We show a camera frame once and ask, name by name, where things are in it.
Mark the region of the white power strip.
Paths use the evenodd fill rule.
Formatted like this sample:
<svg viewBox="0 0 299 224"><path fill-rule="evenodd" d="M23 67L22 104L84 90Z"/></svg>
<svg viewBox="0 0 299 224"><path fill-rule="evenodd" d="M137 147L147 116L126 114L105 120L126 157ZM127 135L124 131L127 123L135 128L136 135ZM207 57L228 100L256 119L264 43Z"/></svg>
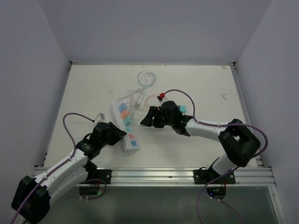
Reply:
<svg viewBox="0 0 299 224"><path fill-rule="evenodd" d="M121 115L118 110L118 107L121 103L122 102L120 102L120 101L114 101L111 103L112 117L115 122L115 125L119 129L121 129L127 133L127 135L121 140L123 150L127 153L133 154L140 149L140 146L137 141L137 137L134 133L132 123L130 124L130 126L124 126L124 124L123 124L123 119L121 118Z"/></svg>

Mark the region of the dark teal plug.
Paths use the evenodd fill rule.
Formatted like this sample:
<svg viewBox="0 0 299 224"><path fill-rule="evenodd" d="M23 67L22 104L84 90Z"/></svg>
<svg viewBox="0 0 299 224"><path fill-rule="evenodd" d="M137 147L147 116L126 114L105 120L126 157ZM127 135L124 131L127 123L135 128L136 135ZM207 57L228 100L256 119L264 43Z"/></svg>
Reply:
<svg viewBox="0 0 299 224"><path fill-rule="evenodd" d="M178 108L182 112L182 114L186 114L187 107L185 105L179 105Z"/></svg>

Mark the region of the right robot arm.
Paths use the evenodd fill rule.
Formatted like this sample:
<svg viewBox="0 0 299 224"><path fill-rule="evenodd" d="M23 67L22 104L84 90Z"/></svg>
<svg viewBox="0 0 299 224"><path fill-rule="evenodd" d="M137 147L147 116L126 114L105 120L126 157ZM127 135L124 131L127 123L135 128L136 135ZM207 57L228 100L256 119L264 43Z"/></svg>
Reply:
<svg viewBox="0 0 299 224"><path fill-rule="evenodd" d="M140 125L154 128L170 126L179 135L202 137L222 145L223 156L208 168L194 170L196 184L235 183L228 172L235 167L247 166L261 146L258 138L239 119L223 124L199 122L191 115L183 114L174 101L165 101L159 107L151 106Z"/></svg>

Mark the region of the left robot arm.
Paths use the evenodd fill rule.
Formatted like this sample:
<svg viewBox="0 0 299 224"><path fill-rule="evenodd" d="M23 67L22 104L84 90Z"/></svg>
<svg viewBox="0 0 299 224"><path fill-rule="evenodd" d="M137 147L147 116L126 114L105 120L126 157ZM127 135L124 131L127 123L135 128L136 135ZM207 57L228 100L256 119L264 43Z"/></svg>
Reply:
<svg viewBox="0 0 299 224"><path fill-rule="evenodd" d="M37 224L45 218L55 199L79 183L94 182L97 167L92 159L100 154L102 148L115 145L126 135L112 122L99 122L56 165L35 177L27 175L22 178L11 204L16 211L11 223L21 215L30 224Z"/></svg>

